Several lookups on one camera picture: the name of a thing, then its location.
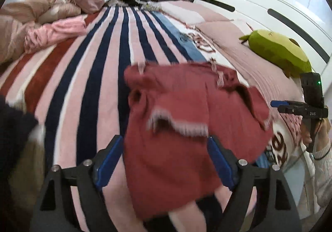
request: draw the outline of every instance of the white headboard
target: white headboard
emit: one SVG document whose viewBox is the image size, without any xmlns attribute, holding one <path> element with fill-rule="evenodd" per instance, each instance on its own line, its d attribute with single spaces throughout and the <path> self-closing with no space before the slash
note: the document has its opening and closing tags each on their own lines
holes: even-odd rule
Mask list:
<svg viewBox="0 0 332 232">
<path fill-rule="evenodd" d="M 332 29 L 295 0 L 195 0 L 229 19 L 246 21 L 254 29 L 268 29 L 293 38 L 320 73 L 323 92 L 332 83 Z"/>
</svg>

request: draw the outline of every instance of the red cloth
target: red cloth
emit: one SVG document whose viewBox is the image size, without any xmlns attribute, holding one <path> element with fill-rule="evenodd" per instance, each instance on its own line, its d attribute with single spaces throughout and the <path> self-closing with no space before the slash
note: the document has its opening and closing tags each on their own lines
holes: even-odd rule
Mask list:
<svg viewBox="0 0 332 232">
<path fill-rule="evenodd" d="M 147 63 L 143 73 L 137 65 L 125 71 L 132 92 L 124 164 L 138 218 L 178 209 L 221 185 L 208 135 L 248 162 L 273 136 L 259 91 L 240 84 L 232 69 L 217 65 L 217 71 L 210 63 Z"/>
</svg>

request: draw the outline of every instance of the light blue stripe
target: light blue stripe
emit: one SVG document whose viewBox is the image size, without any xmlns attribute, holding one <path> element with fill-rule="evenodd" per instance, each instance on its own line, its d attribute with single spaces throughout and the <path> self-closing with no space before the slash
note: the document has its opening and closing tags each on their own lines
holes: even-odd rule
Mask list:
<svg viewBox="0 0 332 232">
<path fill-rule="evenodd" d="M 159 20 L 167 27 L 167 29 L 171 32 L 171 34 L 178 40 L 180 45 L 185 48 L 188 55 L 192 58 L 195 62 L 206 62 L 205 57 L 201 54 L 201 52 L 197 49 L 197 47 L 192 43 L 192 41 L 182 41 L 180 38 L 180 31 L 168 20 L 160 12 L 153 12 Z"/>
</svg>

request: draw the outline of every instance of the green pillow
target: green pillow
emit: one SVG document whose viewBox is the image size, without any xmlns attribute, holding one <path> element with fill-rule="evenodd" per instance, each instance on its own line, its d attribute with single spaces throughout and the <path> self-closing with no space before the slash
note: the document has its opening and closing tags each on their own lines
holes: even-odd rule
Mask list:
<svg viewBox="0 0 332 232">
<path fill-rule="evenodd" d="M 298 43 L 282 34 L 263 29 L 240 37 L 257 55 L 280 67 L 287 77 L 311 72 L 311 64 Z"/>
</svg>

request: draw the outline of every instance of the metal screw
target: metal screw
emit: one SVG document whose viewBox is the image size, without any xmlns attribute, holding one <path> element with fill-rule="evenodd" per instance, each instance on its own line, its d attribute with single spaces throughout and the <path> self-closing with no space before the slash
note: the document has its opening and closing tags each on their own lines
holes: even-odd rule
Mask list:
<svg viewBox="0 0 332 232">
<path fill-rule="evenodd" d="M 87 160 L 85 160 L 85 161 L 83 162 L 83 165 L 84 165 L 85 167 L 89 167 L 90 165 L 92 165 L 92 161 L 91 161 L 90 159 L 87 159 Z"/>
<path fill-rule="evenodd" d="M 242 167 L 245 167 L 248 164 L 248 162 L 245 159 L 240 159 L 239 160 L 239 165 Z"/>
<path fill-rule="evenodd" d="M 56 165 L 52 166 L 51 170 L 52 170 L 53 172 L 57 172 L 60 168 L 61 168 L 61 167 L 60 167 L 59 165 L 56 164 Z"/>
<path fill-rule="evenodd" d="M 280 170 L 280 167 L 279 167 L 279 165 L 274 164 L 274 165 L 272 166 L 272 169 L 273 169 L 274 171 L 279 171 L 279 170 Z"/>
</svg>

